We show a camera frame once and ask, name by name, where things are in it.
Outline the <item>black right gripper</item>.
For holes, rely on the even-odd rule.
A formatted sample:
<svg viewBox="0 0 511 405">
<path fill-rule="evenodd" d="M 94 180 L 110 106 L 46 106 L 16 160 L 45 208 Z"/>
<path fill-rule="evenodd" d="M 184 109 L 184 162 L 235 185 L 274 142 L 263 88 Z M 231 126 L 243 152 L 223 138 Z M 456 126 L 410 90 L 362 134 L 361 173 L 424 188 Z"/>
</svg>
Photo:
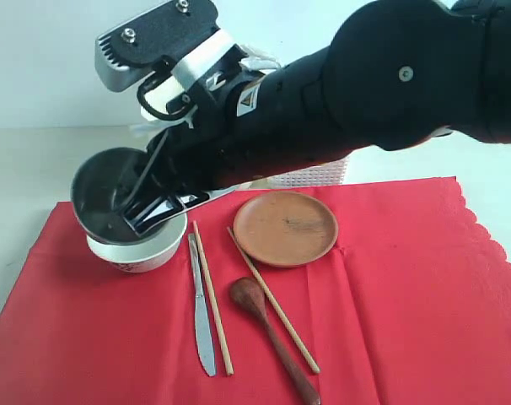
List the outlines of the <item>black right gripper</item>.
<svg viewBox="0 0 511 405">
<path fill-rule="evenodd" d="M 253 111 L 238 115 L 241 89 L 235 88 L 217 121 L 203 116 L 193 128 L 169 128 L 154 165 L 146 152 L 114 151 L 112 208 L 136 236 L 144 236 L 237 190 L 228 186 L 327 163 L 364 147 L 361 136 L 331 116 L 323 81 L 327 53 L 322 49 L 267 74 L 258 83 Z M 173 194 L 187 190 L 197 192 Z"/>
</svg>

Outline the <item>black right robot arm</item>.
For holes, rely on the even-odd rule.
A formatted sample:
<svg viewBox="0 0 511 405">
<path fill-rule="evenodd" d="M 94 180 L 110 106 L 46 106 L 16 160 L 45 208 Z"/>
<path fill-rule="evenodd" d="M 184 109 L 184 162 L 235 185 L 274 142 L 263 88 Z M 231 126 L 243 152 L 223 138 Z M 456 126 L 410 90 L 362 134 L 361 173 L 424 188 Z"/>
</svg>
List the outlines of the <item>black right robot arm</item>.
<svg viewBox="0 0 511 405">
<path fill-rule="evenodd" d="M 511 143 L 511 1 L 372 1 L 330 45 L 268 74 L 218 27 L 210 1 L 168 2 L 113 31 L 113 59 L 137 97 L 175 79 L 196 113 L 170 120 L 113 210 L 137 235 L 186 211 L 181 201 L 340 159 L 407 149 L 449 132 Z"/>
</svg>

